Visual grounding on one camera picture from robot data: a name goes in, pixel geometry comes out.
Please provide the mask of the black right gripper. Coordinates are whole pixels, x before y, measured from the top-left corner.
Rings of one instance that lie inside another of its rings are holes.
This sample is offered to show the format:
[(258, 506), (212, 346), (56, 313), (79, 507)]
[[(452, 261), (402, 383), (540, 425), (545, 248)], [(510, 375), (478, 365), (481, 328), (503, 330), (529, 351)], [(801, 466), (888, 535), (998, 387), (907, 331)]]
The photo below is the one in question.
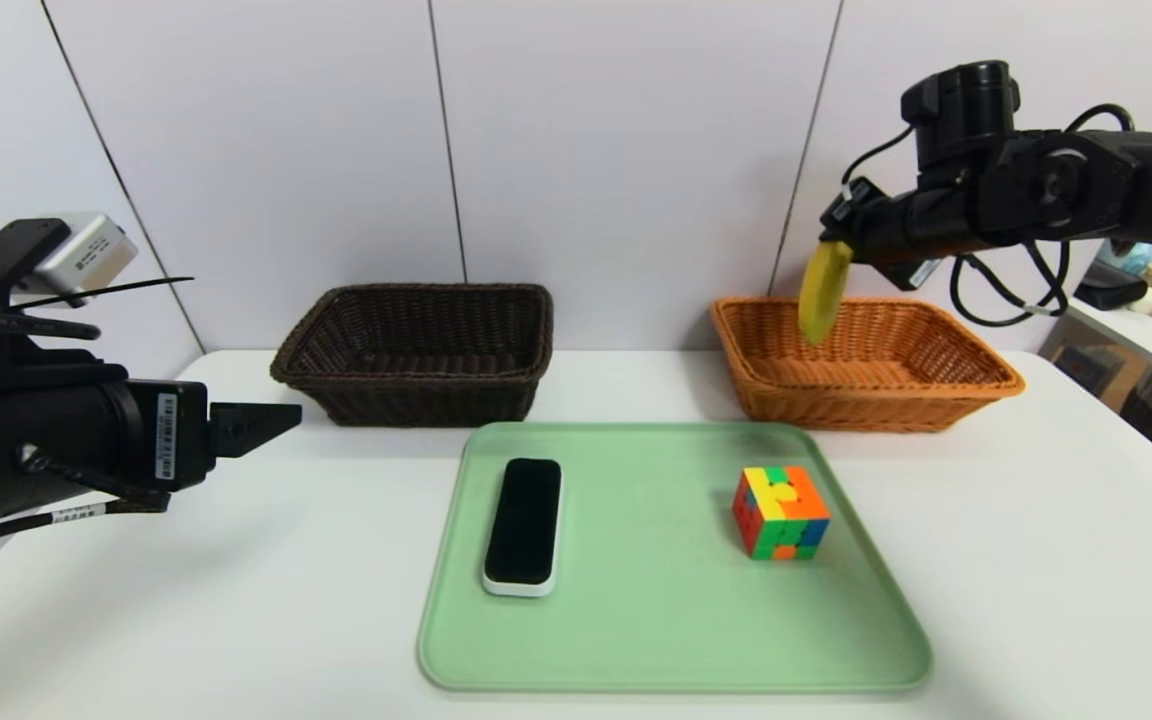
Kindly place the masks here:
[(945, 258), (970, 249), (968, 194), (932, 188), (890, 196), (867, 177), (851, 179), (820, 214), (820, 241), (852, 252), (901, 291), (918, 290)]

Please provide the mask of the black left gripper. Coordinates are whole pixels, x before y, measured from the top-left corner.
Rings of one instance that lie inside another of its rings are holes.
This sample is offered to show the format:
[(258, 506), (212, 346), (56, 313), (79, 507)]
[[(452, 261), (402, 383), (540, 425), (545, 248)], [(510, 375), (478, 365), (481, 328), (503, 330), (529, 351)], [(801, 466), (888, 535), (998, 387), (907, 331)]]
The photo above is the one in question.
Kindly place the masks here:
[(173, 495), (214, 457), (243, 457), (298, 427), (298, 404), (207, 404), (200, 382), (120, 381), (47, 391), (18, 415), (15, 461), (106, 495)]

